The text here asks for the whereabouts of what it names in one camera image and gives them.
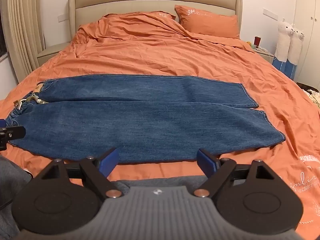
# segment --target jeans leg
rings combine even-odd
[[[191,76],[85,75],[44,82],[39,98],[60,101],[203,102],[258,107],[242,84]]]
[[[76,101],[30,106],[12,120],[27,134],[11,141],[51,158],[79,160],[120,149],[121,163],[194,160],[285,140],[263,111],[214,103]]]

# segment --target metal screw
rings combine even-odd
[[[196,189],[193,193],[196,197],[207,197],[210,195],[210,192],[206,189]]]
[[[121,197],[122,193],[119,190],[111,189],[106,192],[106,196],[109,198],[118,198]]]

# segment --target blue gripper pad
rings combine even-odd
[[[118,163],[119,163],[119,150],[115,149],[113,152],[111,152],[103,160],[100,161],[99,171],[105,177],[108,177]]]
[[[210,178],[220,168],[220,161],[204,149],[198,150],[196,159],[199,168],[207,178]]]
[[[7,123],[5,122],[5,119],[0,119],[0,128],[6,127]]]

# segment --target red cup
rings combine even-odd
[[[254,38],[254,43],[253,43],[253,44],[254,44],[254,45],[257,45],[257,47],[259,47],[260,41],[261,41],[261,38],[255,36],[255,38]]]

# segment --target window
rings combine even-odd
[[[3,30],[2,30],[2,22],[0,17],[0,57],[7,52],[7,47],[5,45]]]

